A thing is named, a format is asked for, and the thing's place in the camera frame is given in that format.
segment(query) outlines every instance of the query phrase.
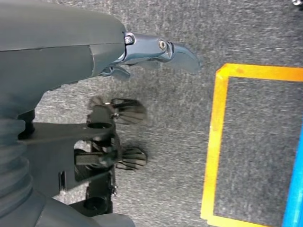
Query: carpeted floor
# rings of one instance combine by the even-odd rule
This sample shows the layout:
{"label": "carpeted floor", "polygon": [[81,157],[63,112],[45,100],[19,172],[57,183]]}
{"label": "carpeted floor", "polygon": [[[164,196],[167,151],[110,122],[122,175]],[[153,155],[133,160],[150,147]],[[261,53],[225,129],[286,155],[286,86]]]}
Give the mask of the carpeted floor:
{"label": "carpeted floor", "polygon": [[[302,67],[303,12],[290,0],[48,0],[106,12],[129,31],[164,35],[203,59],[199,75],[165,66],[131,69],[128,82],[94,78],[48,92],[37,121],[84,122],[89,97],[135,98],[147,126],[123,126],[124,144],[140,146],[149,164],[117,172],[116,212],[138,227],[206,227],[199,212],[215,71],[227,62]],[[302,83],[231,79],[215,213],[278,227],[282,223],[301,129]],[[85,187],[58,199],[81,200]]]}

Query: screw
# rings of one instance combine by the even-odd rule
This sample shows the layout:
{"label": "screw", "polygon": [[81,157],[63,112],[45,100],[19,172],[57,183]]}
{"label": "screw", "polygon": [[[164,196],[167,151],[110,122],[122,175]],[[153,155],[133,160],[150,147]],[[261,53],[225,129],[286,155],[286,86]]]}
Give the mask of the screw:
{"label": "screw", "polygon": [[166,43],[164,40],[160,40],[160,41],[159,41],[159,47],[161,50],[164,51],[166,49]]}
{"label": "screw", "polygon": [[118,113],[114,113],[114,114],[113,114],[113,117],[116,118],[116,119],[118,119],[118,118],[119,117],[119,114],[118,114]]}
{"label": "screw", "polygon": [[294,4],[295,6],[301,6],[303,4],[302,0],[292,0],[292,4]]}
{"label": "screw", "polygon": [[114,185],[114,186],[113,187],[113,189],[112,189],[112,194],[113,194],[113,196],[117,196],[117,194],[118,194],[117,189],[118,189],[118,186]]}
{"label": "screw", "polygon": [[131,36],[125,36],[125,38],[124,38],[124,41],[125,44],[133,44],[134,43],[134,39]]}

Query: orange border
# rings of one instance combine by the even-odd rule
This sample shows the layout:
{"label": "orange border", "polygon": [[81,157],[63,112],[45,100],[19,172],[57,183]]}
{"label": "orange border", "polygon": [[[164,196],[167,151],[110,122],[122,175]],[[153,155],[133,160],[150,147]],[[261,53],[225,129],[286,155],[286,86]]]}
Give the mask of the orange border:
{"label": "orange border", "polygon": [[201,218],[208,220],[209,225],[217,227],[265,227],[213,214],[229,77],[303,82],[303,69],[225,64],[216,72]]}

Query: metal lever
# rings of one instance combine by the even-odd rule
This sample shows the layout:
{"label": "metal lever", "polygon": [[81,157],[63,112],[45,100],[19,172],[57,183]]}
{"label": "metal lever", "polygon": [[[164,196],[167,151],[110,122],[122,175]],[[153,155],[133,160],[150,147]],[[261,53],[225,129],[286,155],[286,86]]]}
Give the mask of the metal lever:
{"label": "metal lever", "polygon": [[197,73],[201,62],[189,49],[159,36],[125,33],[125,51],[100,73],[100,76],[114,76],[119,80],[128,80],[130,74],[121,65],[139,65],[144,68],[158,68],[157,62],[167,63],[174,69],[183,69]]}

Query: blue edge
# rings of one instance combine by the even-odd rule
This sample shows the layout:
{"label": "blue edge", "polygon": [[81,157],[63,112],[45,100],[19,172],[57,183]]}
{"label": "blue edge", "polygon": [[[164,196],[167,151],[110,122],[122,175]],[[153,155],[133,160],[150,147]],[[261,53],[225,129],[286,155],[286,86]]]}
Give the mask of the blue edge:
{"label": "blue edge", "polygon": [[303,227],[303,124],[292,170],[283,227]]}

